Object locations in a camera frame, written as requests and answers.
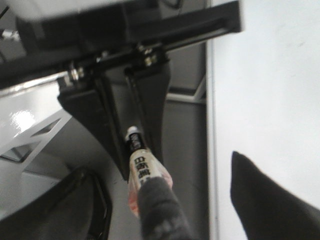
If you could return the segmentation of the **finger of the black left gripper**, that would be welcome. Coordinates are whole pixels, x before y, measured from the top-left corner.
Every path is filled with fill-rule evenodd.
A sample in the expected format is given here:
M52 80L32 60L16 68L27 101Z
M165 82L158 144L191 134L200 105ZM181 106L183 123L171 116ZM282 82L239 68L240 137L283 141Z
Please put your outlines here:
M128 181L128 153L109 79L97 75L80 81L60 80L58 85L62 108L102 145Z

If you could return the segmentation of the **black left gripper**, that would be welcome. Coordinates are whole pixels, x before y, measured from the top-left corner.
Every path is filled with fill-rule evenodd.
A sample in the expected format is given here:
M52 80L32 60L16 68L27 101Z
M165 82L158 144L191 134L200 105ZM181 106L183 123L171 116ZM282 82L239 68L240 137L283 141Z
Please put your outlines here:
M241 31L240 4L230 1L186 14L162 18L156 0L128 0L68 9L55 3L54 11L15 12L17 32L28 55L0 66L0 85L9 88L36 76L56 73L70 62L92 59L108 51L111 62L122 64L134 45L162 46L166 51ZM146 145L162 163L162 130L170 84L170 61L124 70L132 92Z

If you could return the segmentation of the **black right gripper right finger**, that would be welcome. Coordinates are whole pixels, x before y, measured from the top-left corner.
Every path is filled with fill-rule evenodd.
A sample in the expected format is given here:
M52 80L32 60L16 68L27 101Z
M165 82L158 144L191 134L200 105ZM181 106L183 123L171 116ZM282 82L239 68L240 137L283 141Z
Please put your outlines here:
M230 198L249 240L318 240L320 211L282 188L245 155L231 157Z

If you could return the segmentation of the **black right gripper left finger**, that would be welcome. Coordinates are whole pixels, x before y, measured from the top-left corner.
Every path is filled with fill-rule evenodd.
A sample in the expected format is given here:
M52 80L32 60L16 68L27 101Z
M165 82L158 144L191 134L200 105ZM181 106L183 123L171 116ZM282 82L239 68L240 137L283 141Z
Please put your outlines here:
M0 221L2 240L106 240L112 201L101 178L79 167Z

